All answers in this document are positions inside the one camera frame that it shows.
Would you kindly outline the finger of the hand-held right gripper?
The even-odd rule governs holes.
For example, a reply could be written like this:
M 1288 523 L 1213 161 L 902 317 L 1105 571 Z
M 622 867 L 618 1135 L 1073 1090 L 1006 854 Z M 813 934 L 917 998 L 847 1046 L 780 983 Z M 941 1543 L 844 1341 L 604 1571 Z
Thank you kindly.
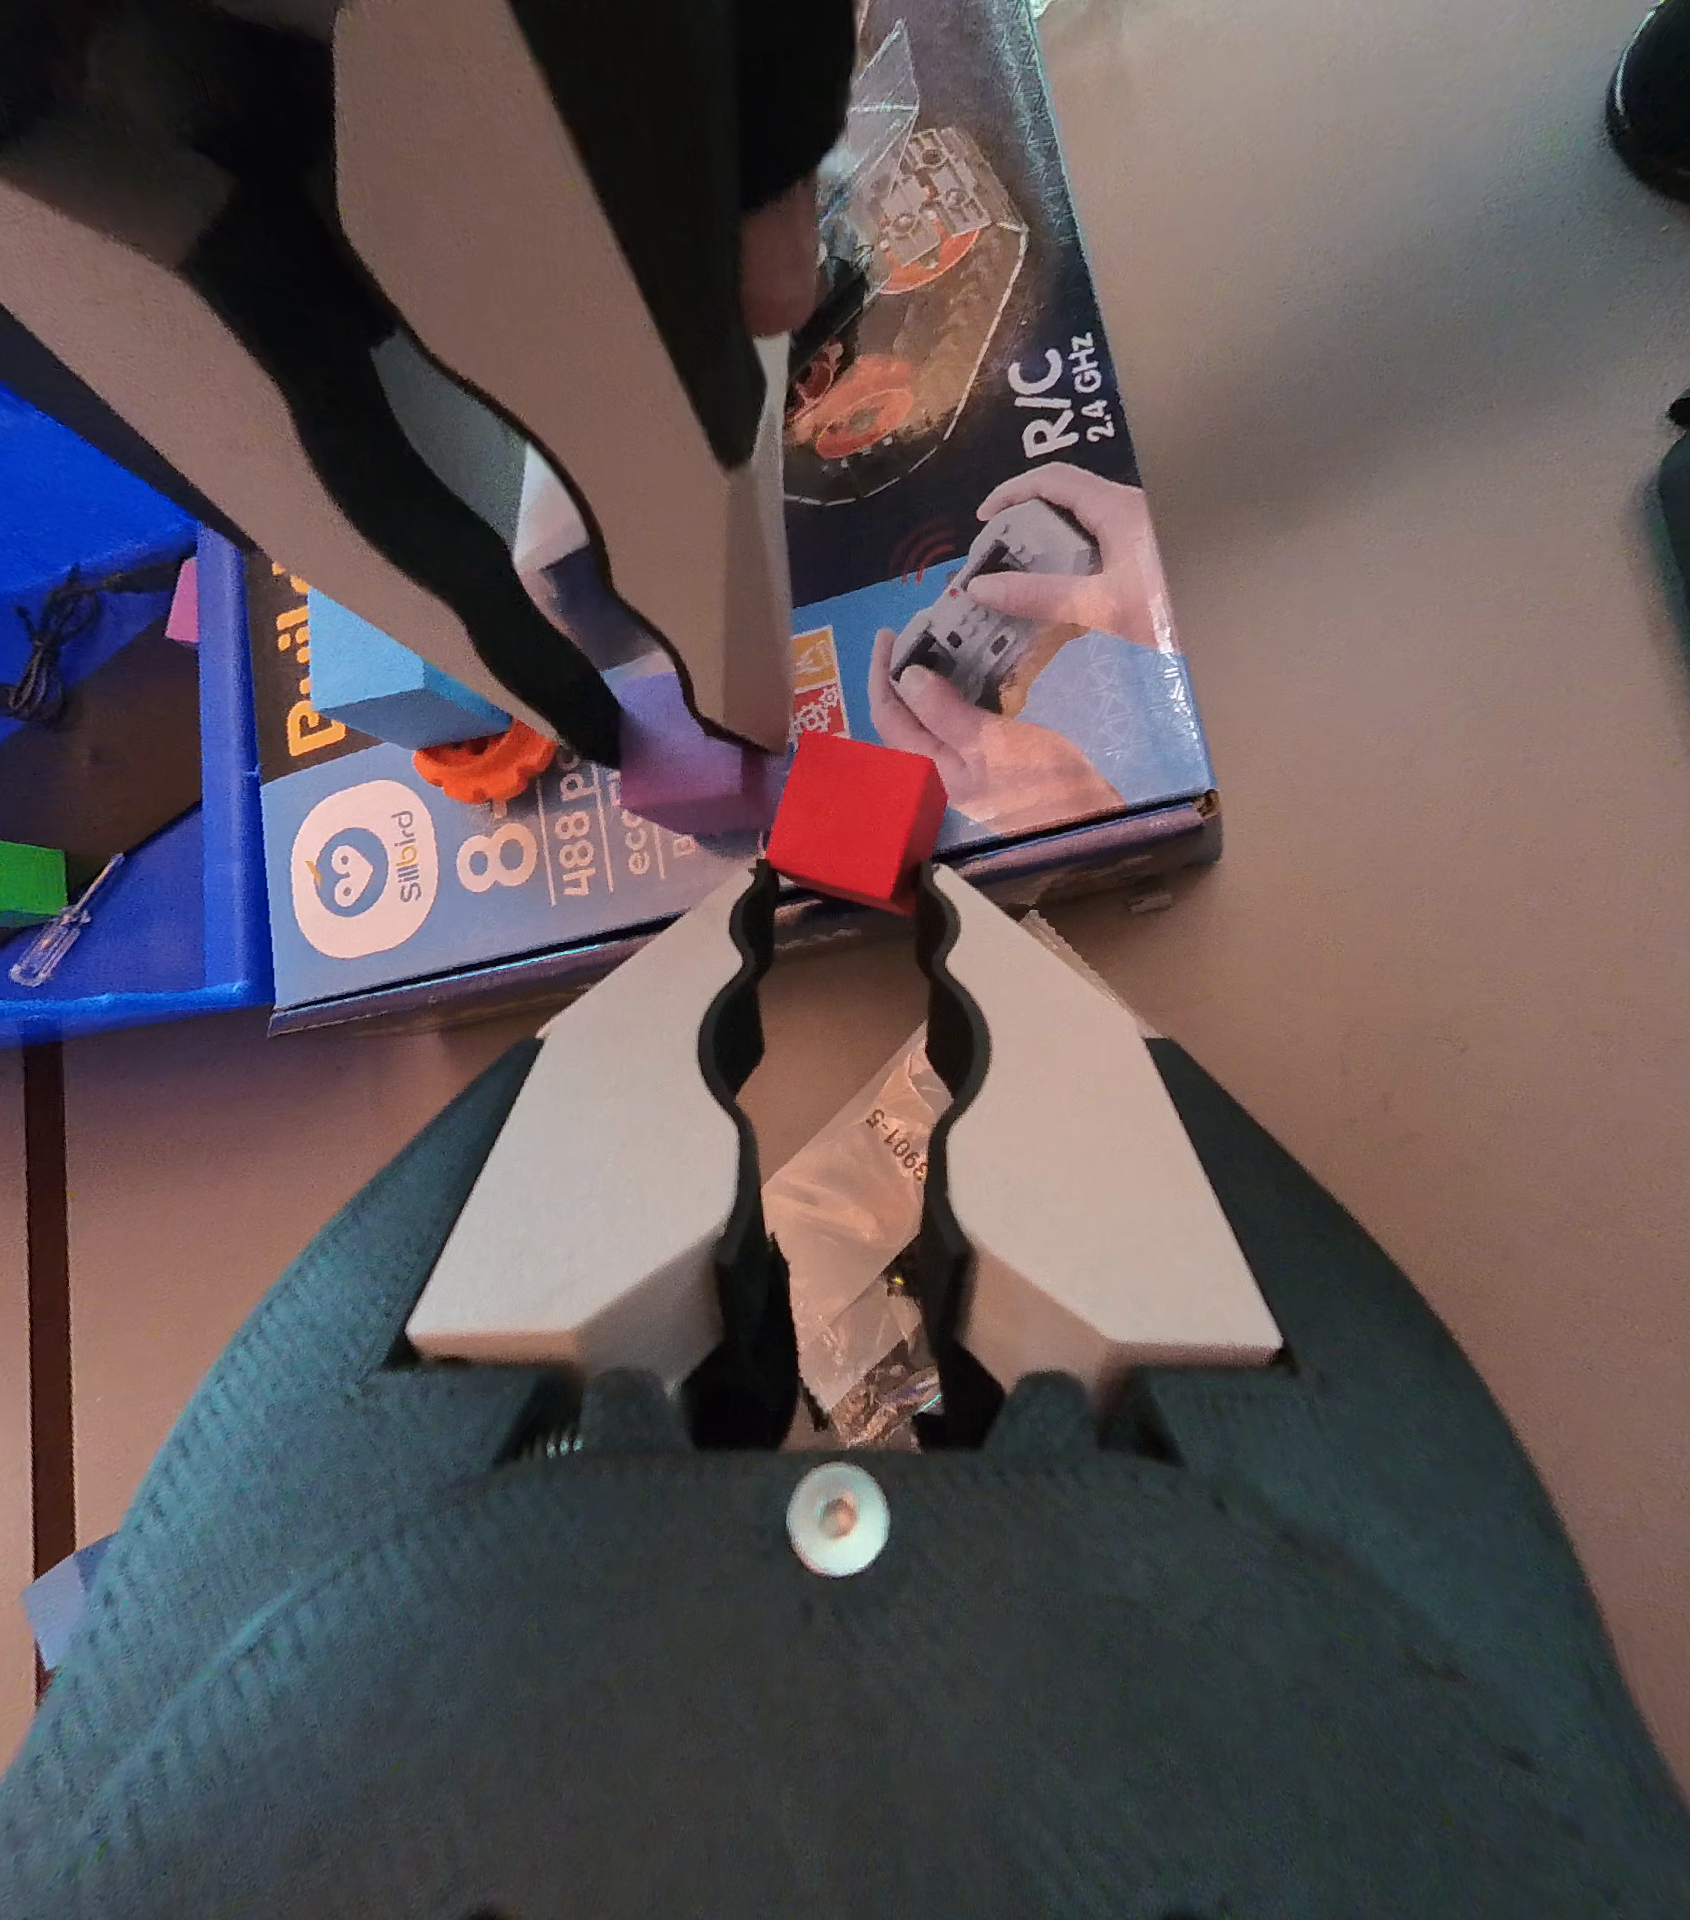
M 559 472 L 702 724 L 787 749 L 788 339 L 746 333 L 766 412 L 724 467 L 516 31 L 482 3 L 346 4 L 332 53 L 343 105 L 391 121 L 337 146 L 364 269 L 417 347 Z
M 374 362 L 398 324 L 301 186 L 140 141 L 22 141 L 0 155 L 0 306 L 310 587 L 622 761 L 600 670 L 405 435 Z

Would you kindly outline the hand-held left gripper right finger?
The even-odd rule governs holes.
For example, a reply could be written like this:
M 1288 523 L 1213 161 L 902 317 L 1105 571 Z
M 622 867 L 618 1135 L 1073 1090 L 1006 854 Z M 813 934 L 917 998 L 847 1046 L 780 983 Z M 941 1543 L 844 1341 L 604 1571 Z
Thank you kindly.
M 947 866 L 917 897 L 928 1060 L 947 1086 L 917 1304 L 932 1443 L 1066 1376 L 1106 1414 L 1145 1370 L 1262 1370 L 1283 1335 L 1142 1024 Z

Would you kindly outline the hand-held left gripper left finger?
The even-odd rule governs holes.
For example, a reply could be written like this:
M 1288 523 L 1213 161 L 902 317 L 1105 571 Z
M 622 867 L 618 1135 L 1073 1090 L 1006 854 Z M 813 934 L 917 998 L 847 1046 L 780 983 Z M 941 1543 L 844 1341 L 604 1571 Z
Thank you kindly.
M 702 1449 L 784 1443 L 801 1400 L 788 1266 L 740 1092 L 762 1057 L 781 886 L 729 877 L 547 1021 L 405 1337 L 681 1391 Z

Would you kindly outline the small orange plastic wheel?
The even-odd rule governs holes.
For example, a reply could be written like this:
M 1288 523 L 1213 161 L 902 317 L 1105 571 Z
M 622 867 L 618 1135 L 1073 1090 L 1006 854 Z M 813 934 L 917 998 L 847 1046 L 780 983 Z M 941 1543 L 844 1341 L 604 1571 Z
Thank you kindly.
M 555 761 L 559 741 L 512 720 L 502 733 L 415 752 L 422 781 L 450 803 L 497 807 L 524 796 Z

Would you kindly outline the red wooden cube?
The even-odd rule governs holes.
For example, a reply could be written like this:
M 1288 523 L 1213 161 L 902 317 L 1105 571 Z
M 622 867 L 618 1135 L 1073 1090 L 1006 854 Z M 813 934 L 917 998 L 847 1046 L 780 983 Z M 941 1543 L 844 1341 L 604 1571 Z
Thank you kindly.
M 947 816 L 928 756 L 806 733 L 788 762 L 766 860 L 788 884 L 908 917 Z

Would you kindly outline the person's right hand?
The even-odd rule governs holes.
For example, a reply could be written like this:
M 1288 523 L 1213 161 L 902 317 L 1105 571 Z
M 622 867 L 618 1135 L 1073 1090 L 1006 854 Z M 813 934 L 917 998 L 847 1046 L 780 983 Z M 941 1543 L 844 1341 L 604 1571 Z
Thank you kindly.
M 816 177 L 809 173 L 748 211 L 740 230 L 745 329 L 756 339 L 798 333 L 820 298 Z

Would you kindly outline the clear bag with white flap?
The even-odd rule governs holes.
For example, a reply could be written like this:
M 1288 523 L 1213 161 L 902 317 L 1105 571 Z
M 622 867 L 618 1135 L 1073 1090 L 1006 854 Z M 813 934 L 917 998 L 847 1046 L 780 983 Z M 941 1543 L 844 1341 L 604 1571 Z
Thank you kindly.
M 931 324 L 926 263 L 940 230 L 921 215 L 909 144 L 921 91 L 905 24 L 858 61 L 847 130 L 818 169 L 818 304 L 792 338 L 787 444 L 848 458 L 917 433 Z

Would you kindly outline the flat black rectangular panel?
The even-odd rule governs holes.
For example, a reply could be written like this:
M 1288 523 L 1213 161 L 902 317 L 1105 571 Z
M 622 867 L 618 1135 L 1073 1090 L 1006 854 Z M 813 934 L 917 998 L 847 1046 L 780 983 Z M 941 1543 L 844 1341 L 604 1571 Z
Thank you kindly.
M 165 637 L 181 563 L 0 603 L 0 840 L 60 849 L 69 891 L 202 800 L 197 647 Z

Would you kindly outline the dark blue cardboard kit box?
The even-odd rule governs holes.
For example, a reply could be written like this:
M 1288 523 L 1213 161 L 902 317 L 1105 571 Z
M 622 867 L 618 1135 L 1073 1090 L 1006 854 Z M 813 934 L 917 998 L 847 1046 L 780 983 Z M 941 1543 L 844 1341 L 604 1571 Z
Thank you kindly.
M 996 899 L 1219 856 L 1219 781 L 1055 141 L 1028 4 L 858 4 L 908 26 L 931 356 L 917 433 L 784 442 L 792 739 L 882 745 L 909 675 L 976 714 L 938 856 Z M 589 985 L 754 867 L 767 838 L 624 809 L 559 752 L 516 800 L 450 803 L 415 752 L 310 702 L 310 588 L 255 555 L 245 605 L 275 1033 L 457 1021 Z

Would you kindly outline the small clear-handled screwdriver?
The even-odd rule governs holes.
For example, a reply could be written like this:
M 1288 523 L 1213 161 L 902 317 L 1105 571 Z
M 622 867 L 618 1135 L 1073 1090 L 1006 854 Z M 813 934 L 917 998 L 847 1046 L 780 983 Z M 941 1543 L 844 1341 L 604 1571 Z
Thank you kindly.
M 24 991 L 44 989 L 60 969 L 69 948 L 83 936 L 93 922 L 93 910 L 128 862 L 125 854 L 115 854 L 88 886 L 53 913 L 26 945 L 24 953 L 7 969 L 13 985 Z

